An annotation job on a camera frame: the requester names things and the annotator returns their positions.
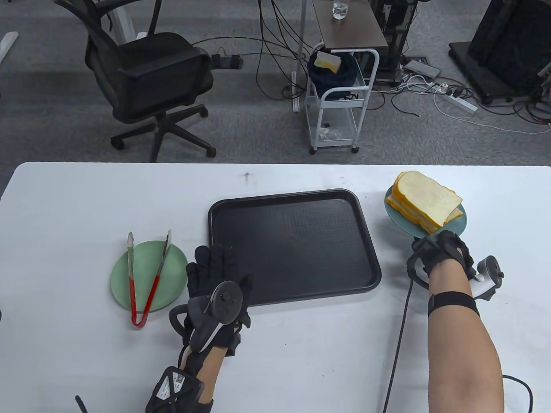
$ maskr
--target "sandwich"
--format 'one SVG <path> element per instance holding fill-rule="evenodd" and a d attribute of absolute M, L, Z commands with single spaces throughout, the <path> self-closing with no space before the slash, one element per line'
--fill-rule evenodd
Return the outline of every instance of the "sandwich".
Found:
<path fill-rule="evenodd" d="M 385 201 L 429 234 L 463 215 L 461 197 L 417 171 L 398 175 Z"/>

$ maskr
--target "teal plate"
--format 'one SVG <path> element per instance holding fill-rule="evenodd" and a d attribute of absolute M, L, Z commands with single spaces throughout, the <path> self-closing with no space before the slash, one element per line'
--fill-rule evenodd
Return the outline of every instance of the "teal plate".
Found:
<path fill-rule="evenodd" d="M 151 286 L 163 257 L 164 241 L 142 242 L 134 247 L 134 282 L 136 309 L 142 312 L 151 292 Z M 168 306 L 177 299 L 187 284 L 187 259 L 182 250 L 172 244 L 166 254 L 161 280 L 157 287 L 151 311 Z M 130 310 L 128 281 L 128 252 L 118 259 L 111 273 L 111 291 L 117 302 Z"/>
<path fill-rule="evenodd" d="M 428 232 L 426 232 L 423 228 L 421 228 L 419 225 L 414 224 L 410 220 L 408 220 L 405 216 L 403 216 L 400 212 L 398 212 L 396 209 L 391 207 L 386 203 L 386 197 L 388 197 L 392 193 L 392 187 L 388 189 L 388 191 L 385 194 L 385 199 L 383 202 L 385 203 L 385 209 L 386 213 L 390 217 L 390 219 L 398 225 L 403 231 L 407 232 L 408 234 L 416 237 L 416 238 L 423 238 L 429 235 Z M 463 216 L 460 216 L 457 219 L 454 219 L 451 221 L 448 225 L 437 231 L 436 233 L 439 233 L 443 230 L 451 231 L 457 235 L 461 235 L 465 228 L 467 227 L 467 213 L 465 212 L 465 208 L 463 208 L 463 205 L 458 206 L 459 210 L 463 212 Z"/>

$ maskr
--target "sticker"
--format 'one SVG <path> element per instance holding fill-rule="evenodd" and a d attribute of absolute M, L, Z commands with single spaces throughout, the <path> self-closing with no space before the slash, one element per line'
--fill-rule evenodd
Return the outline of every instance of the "sticker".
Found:
<path fill-rule="evenodd" d="M 172 373 L 172 380 L 174 381 L 174 391 L 178 393 L 183 386 L 183 379 L 184 377 L 179 373 Z M 161 400 L 166 400 L 170 397 L 170 384 L 169 384 L 169 378 L 168 376 L 165 377 L 163 380 L 163 383 L 161 385 L 161 388 L 157 392 L 157 397 Z"/>

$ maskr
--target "black mesh chair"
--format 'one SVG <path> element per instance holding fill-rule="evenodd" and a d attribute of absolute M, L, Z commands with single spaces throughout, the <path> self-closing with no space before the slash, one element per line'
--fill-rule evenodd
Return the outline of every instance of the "black mesh chair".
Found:
<path fill-rule="evenodd" d="M 172 133 L 207 150 L 215 157 L 216 148 L 176 123 L 195 114 L 207 117 L 204 105 L 166 113 L 177 106 L 189 106 L 198 95 L 210 90 L 213 77 L 210 57 L 175 33 L 155 33 L 161 0 L 156 0 L 146 37 L 117 45 L 101 28 L 101 18 L 117 7 L 138 0 L 54 0 L 77 16 L 88 30 L 85 63 L 113 107 L 113 116 L 123 123 L 136 123 L 153 117 L 150 124 L 111 137 L 111 145 L 122 150 L 124 139 L 154 132 L 149 162 L 156 162 L 166 133 Z"/>

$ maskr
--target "white metal cart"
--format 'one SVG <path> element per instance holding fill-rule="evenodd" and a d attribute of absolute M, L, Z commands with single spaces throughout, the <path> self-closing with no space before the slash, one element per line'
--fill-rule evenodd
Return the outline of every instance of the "white metal cart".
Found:
<path fill-rule="evenodd" d="M 324 46 L 319 43 L 314 47 L 312 53 L 317 52 Z M 304 108 L 310 132 L 310 154 L 316 153 L 317 148 L 324 146 L 350 146 L 353 153 L 359 151 L 358 138 L 361 126 L 364 122 L 365 111 L 368 108 L 369 97 L 375 81 L 375 74 L 379 67 L 379 53 L 372 48 L 331 50 L 332 53 L 356 53 L 369 52 L 375 57 L 373 69 L 369 76 L 369 85 L 365 85 L 361 69 L 356 61 L 356 81 L 354 86 L 343 88 L 331 88 L 321 98 L 318 97 L 316 86 L 308 77 L 306 83 L 306 98 Z M 333 92 L 348 92 L 358 96 L 357 99 L 328 100 L 327 97 Z M 353 108 L 360 108 L 359 120 L 356 123 Z"/>

